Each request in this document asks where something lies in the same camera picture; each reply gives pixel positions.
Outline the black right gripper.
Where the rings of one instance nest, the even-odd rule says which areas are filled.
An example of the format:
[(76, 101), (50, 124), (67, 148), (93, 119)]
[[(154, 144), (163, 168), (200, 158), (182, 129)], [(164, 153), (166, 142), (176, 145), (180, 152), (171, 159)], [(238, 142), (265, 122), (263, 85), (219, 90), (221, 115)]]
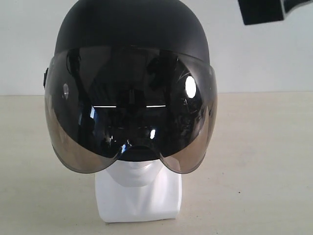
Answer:
[(283, 21), (292, 11), (312, 0), (238, 0), (244, 25)]

